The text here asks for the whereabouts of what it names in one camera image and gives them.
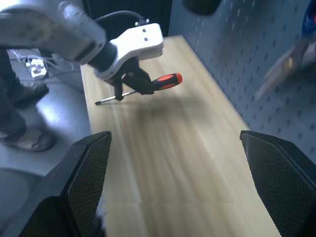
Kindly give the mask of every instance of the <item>person's leg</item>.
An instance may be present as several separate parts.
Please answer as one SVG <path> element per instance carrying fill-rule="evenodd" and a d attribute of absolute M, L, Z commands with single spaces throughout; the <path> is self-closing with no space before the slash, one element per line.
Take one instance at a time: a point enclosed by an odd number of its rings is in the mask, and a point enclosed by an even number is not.
<path fill-rule="evenodd" d="M 4 91 L 3 80 L 0 78 L 0 132 L 7 136 L 23 133 L 25 120 L 9 103 Z"/>
<path fill-rule="evenodd" d="M 53 144 L 54 137 L 49 133 L 27 128 L 25 120 L 13 106 L 14 98 L 26 100 L 39 92 L 36 86 L 20 83 L 6 50 L 0 49 L 0 133 L 5 135 L 0 138 L 2 143 L 25 151 L 44 151 Z"/>
<path fill-rule="evenodd" d="M 0 48 L 0 77 L 4 91 L 16 107 L 27 107 L 45 96 L 49 89 L 46 84 L 21 83 L 12 69 L 6 49 Z"/>

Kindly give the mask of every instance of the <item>red and black handle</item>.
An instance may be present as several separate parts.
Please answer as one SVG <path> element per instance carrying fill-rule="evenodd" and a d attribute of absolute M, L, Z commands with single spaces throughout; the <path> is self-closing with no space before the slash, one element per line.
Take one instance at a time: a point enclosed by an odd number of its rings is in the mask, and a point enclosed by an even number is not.
<path fill-rule="evenodd" d="M 158 78 L 152 81 L 152 83 L 155 86 L 155 91 L 157 91 L 157 90 L 169 89 L 176 85 L 179 85 L 182 83 L 182 80 L 183 79 L 180 73 L 174 73 L 174 74 L 169 74 L 161 78 Z"/>

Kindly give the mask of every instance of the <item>robotic arm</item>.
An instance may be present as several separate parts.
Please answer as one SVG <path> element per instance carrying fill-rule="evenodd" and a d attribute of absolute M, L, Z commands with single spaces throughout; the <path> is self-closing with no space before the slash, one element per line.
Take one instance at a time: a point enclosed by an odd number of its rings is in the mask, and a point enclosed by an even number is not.
<path fill-rule="evenodd" d="M 115 87 L 122 100 L 125 83 L 141 94 L 157 90 L 138 60 L 162 55 L 158 24 L 146 22 L 107 41 L 106 31 L 69 1 L 0 1 L 0 46 L 46 48 L 65 59 L 89 64 L 97 77 Z"/>

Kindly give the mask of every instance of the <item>wooden table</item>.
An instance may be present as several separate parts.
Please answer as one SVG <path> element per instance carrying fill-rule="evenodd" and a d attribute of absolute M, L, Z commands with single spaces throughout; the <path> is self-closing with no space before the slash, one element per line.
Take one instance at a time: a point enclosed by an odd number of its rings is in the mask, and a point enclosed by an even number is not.
<path fill-rule="evenodd" d="M 105 177 L 110 237 L 278 237 L 239 134 L 247 129 L 182 37 L 141 67 L 183 83 L 154 95 L 95 106 L 113 88 L 83 66 L 94 133 L 112 131 Z"/>

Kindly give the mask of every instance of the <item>blue pegboard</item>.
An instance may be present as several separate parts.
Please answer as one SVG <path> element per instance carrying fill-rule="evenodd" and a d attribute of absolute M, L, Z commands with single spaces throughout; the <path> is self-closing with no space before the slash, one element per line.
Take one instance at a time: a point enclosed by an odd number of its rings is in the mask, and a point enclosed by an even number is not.
<path fill-rule="evenodd" d="M 250 129 L 297 145 L 316 163 L 316 73 L 258 101 L 265 72 L 299 41 L 309 0 L 222 0 L 212 16 L 173 0 L 169 35 L 183 35 Z"/>

